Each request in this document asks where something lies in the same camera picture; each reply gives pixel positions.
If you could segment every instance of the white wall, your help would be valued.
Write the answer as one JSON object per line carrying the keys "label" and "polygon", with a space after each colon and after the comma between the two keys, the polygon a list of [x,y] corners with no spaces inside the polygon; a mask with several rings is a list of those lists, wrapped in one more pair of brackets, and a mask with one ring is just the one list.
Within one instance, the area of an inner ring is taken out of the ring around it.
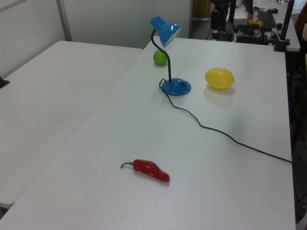
{"label": "white wall", "polygon": [[152,16],[182,25],[188,38],[189,0],[64,0],[74,42],[144,48],[150,42]]}
{"label": "white wall", "polygon": [[0,75],[5,78],[62,40],[56,0],[27,0],[0,12]]}

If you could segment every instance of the desk lamp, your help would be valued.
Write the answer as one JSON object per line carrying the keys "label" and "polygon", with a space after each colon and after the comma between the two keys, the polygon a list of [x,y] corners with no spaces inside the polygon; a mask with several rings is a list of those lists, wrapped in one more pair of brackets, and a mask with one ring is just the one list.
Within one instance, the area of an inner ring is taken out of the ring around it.
{"label": "desk lamp", "polygon": [[156,31],[159,32],[160,41],[163,47],[166,47],[179,33],[181,30],[181,25],[166,23],[159,15],[152,17],[150,24],[153,26],[154,30],[152,32],[152,43],[155,47],[157,47],[162,53],[164,53],[167,57],[167,64],[168,64],[168,80],[166,80],[162,84],[162,90],[168,94],[173,96],[180,96],[187,94],[191,90],[191,85],[186,80],[180,78],[173,78],[171,77],[171,60],[169,55],[160,48],[154,42],[154,33]]}

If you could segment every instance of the table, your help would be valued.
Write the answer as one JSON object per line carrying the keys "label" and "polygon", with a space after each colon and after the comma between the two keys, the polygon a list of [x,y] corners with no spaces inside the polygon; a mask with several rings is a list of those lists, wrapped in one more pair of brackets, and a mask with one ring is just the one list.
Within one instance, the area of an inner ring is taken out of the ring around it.
{"label": "table", "polygon": [[[153,63],[155,50],[149,43],[0,220],[0,230],[295,230],[291,164],[200,128],[173,108],[158,87],[167,67]],[[172,76],[192,86],[172,97],[175,105],[203,125],[291,159],[283,53],[180,38],[166,50]],[[229,90],[205,82],[213,67],[233,73]],[[134,159],[154,161],[170,183],[120,169]]]}
{"label": "table", "polygon": [[57,42],[0,90],[0,207],[9,208],[141,53]]}
{"label": "table", "polygon": [[[267,5],[268,7],[262,10],[267,10],[269,8],[277,8],[278,13],[273,14],[274,19],[276,23],[282,23],[284,22],[284,17],[287,11],[287,6],[288,3],[287,1],[284,1],[283,4],[277,3],[275,0],[254,0],[254,4],[261,3],[264,5]],[[254,13],[254,19],[257,20],[257,10],[255,10]],[[241,5],[240,7],[236,8],[235,11],[235,18],[246,18],[247,17],[247,12],[245,12],[245,7],[244,5]],[[293,51],[297,52],[300,50],[300,44],[297,39],[297,35],[295,32],[295,28],[292,22],[292,19],[290,19],[287,34],[286,34],[286,39],[290,39],[290,45],[287,46],[287,51]]]}

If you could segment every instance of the lemon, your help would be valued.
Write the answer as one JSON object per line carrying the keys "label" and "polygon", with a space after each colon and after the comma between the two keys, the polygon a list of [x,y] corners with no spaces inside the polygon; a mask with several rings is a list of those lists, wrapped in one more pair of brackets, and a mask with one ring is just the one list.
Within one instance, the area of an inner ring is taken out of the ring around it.
{"label": "lemon", "polygon": [[235,82],[232,73],[225,68],[212,68],[208,70],[205,74],[205,79],[209,85],[219,90],[226,90]]}

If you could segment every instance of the power cord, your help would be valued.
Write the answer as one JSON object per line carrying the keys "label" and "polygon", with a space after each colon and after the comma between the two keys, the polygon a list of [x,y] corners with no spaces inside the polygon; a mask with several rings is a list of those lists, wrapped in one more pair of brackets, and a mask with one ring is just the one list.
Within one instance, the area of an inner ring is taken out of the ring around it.
{"label": "power cord", "polygon": [[208,36],[207,36],[207,40],[208,40],[208,38],[209,38],[209,34],[210,34],[211,30],[212,30],[212,29],[209,30],[209,33],[208,33]]}
{"label": "power cord", "polygon": [[203,125],[199,122],[199,120],[197,119],[197,117],[196,117],[194,114],[192,114],[189,110],[186,110],[186,109],[184,109],[184,108],[175,106],[175,105],[173,104],[172,100],[169,98],[169,96],[167,95],[167,93],[166,93],[166,92],[162,89],[162,87],[161,87],[161,82],[162,82],[162,81],[166,81],[166,80],[165,80],[165,79],[162,79],[162,80],[160,81],[160,83],[159,83],[159,87],[160,87],[160,89],[162,90],[162,92],[167,96],[167,98],[168,98],[169,102],[172,104],[172,106],[173,106],[174,108],[176,108],[176,109],[181,109],[181,110],[183,110],[183,111],[188,112],[192,117],[194,117],[194,118],[196,119],[196,121],[198,122],[198,124],[200,125],[200,127],[205,128],[205,129],[209,129],[209,130],[213,130],[213,131],[216,131],[216,132],[219,132],[219,133],[222,133],[222,134],[224,134],[225,136],[228,136],[228,137],[229,137],[233,142],[235,142],[236,144],[239,144],[239,145],[244,146],[244,147],[246,147],[246,148],[249,148],[249,149],[251,149],[251,150],[254,150],[254,151],[263,153],[263,154],[268,155],[268,156],[270,156],[270,157],[274,157],[274,158],[277,158],[277,159],[280,159],[280,160],[282,160],[282,161],[286,161],[286,162],[289,162],[289,163],[292,164],[292,161],[289,161],[289,160],[287,160],[287,159],[284,159],[284,158],[281,158],[281,157],[278,157],[278,156],[271,155],[271,154],[266,153],[266,152],[264,152],[264,151],[261,151],[261,150],[259,150],[259,149],[255,149],[255,148],[253,148],[253,147],[251,147],[251,146],[248,146],[248,145],[245,145],[245,144],[243,144],[243,143],[240,143],[240,142],[236,141],[232,136],[230,136],[229,134],[227,134],[227,133],[225,133],[225,132],[223,132],[223,131],[221,131],[221,130],[203,126]]}

